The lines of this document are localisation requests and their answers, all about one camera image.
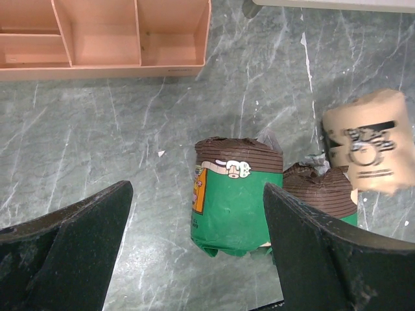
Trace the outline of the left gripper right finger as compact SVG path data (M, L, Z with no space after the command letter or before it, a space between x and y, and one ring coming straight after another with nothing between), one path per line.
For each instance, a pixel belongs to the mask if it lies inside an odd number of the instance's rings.
M267 310L413 310L414 244L350 225L268 183L283 300Z

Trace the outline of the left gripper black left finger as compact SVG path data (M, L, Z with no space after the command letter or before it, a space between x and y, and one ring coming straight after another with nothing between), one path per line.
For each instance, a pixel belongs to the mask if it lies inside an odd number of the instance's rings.
M1 230L2 310L102 310L132 203L119 181Z

